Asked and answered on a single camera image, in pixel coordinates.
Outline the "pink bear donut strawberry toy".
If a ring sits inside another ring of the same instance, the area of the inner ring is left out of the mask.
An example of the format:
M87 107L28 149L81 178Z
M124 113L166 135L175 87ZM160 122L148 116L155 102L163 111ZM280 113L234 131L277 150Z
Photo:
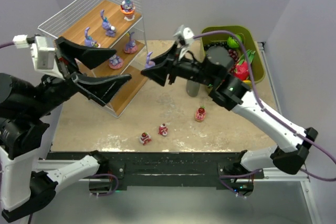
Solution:
M203 122L206 117L206 110L204 106L199 107L195 112L195 120L197 122Z

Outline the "pink bear cake slice toy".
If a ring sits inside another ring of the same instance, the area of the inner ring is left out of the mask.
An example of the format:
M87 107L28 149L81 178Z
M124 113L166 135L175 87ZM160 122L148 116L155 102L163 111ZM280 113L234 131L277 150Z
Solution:
M142 145L147 145L152 141L150 135L146 132L143 132L141 136L139 137L139 141Z

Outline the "purple bunny pink donut toy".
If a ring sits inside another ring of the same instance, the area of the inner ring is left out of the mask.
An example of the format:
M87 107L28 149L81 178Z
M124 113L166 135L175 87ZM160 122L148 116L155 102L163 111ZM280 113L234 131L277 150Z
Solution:
M136 45L135 40L133 39L134 32L128 32L129 41L124 45L124 52L126 54L134 54L138 50L138 46Z

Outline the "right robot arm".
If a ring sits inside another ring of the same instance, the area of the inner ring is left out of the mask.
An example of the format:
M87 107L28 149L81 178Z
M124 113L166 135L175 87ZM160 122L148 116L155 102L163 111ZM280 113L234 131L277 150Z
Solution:
M300 171L318 132L290 122L264 103L256 91L229 72L234 65L230 56L216 52L198 61L185 58L184 52L183 47L173 44L167 52L153 58L154 64L143 69L142 75L161 86L174 83L177 77L211 85L209 97L217 105L247 119L276 143L258 151L242 151L228 173L242 175L270 167L290 175Z

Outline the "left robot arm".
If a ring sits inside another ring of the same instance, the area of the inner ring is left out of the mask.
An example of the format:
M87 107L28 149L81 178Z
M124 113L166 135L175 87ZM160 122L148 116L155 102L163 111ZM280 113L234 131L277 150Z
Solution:
M36 171L49 128L42 118L77 93L105 106L131 80L130 74L90 77L80 72L78 63L94 69L116 53L112 48L39 35L17 35L12 45L30 49L34 69L43 77L34 86L1 74L1 214L9 223L42 210L61 190L83 178L110 176L108 160L98 151L63 168Z

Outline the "small purple bunny strawberry toy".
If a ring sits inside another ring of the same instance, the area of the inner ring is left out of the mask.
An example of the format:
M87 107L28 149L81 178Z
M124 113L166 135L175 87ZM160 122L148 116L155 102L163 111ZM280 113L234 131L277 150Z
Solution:
M155 62L151 60L152 51L149 52L146 56L145 68L151 68L155 66Z

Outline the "purple bunny with tube toy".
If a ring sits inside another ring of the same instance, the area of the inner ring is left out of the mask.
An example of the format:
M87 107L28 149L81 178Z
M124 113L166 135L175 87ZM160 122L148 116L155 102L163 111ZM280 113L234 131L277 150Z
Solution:
M102 19L102 28L106 31L106 36L115 37L116 36L116 28L110 24L107 17L104 15L104 9L100 11L100 17Z

